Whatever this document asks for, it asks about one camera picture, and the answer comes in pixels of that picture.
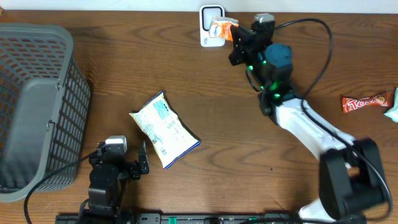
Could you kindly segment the small orange tissue pack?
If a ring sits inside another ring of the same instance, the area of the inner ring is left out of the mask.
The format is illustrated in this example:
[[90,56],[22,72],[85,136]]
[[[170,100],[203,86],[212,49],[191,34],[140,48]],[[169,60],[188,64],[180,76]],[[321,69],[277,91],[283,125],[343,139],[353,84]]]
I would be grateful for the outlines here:
[[238,27],[239,21],[229,17],[215,16],[212,18],[208,33],[210,38],[221,38],[227,41],[232,41],[232,27]]

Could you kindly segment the white printed refill pouch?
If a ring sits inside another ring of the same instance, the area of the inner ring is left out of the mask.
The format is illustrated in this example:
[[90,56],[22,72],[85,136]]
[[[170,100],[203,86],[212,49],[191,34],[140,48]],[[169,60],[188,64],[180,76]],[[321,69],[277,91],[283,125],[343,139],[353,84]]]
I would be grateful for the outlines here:
[[138,112],[129,114],[140,130],[151,141],[164,169],[200,145],[170,107],[164,92],[160,91]]

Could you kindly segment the red Top chocolate bar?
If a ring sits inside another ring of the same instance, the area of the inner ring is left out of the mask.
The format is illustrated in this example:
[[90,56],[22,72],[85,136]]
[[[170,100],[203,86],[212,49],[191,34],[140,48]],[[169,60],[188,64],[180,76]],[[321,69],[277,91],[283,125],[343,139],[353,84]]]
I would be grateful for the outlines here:
[[358,110],[365,106],[384,106],[390,107],[391,102],[389,101],[391,94],[388,92],[380,93],[375,96],[361,98],[361,99],[354,99],[348,97],[342,97],[341,104],[343,113],[349,113],[354,110]]

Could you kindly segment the light blue wipes packet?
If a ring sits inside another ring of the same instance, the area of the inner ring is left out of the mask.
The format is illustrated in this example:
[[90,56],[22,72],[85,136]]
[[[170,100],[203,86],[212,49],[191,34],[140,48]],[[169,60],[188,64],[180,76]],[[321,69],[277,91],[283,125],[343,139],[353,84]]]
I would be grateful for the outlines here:
[[393,103],[392,108],[386,111],[384,115],[393,120],[393,122],[398,123],[398,88],[395,90]]

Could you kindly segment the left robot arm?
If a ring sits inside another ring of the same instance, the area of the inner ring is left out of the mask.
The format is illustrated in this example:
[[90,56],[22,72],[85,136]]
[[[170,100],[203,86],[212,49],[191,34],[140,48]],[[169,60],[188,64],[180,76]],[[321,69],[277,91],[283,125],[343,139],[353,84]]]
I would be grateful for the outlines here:
[[121,210],[126,184],[149,173],[146,144],[138,150],[138,159],[127,162],[125,143],[99,143],[96,155],[89,157],[90,172],[88,199],[80,206],[77,224],[135,223],[132,212]]

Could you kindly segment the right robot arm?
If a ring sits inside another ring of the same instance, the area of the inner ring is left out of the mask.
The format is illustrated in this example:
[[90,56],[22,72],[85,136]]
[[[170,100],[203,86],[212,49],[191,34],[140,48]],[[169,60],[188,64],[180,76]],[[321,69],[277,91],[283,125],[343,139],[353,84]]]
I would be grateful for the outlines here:
[[262,113],[292,133],[319,161],[319,198],[302,207],[292,223],[366,223],[364,211],[382,203],[392,206],[377,144],[357,140],[317,114],[291,81],[292,51],[275,44],[273,22],[250,29],[230,28],[233,65],[246,66]]

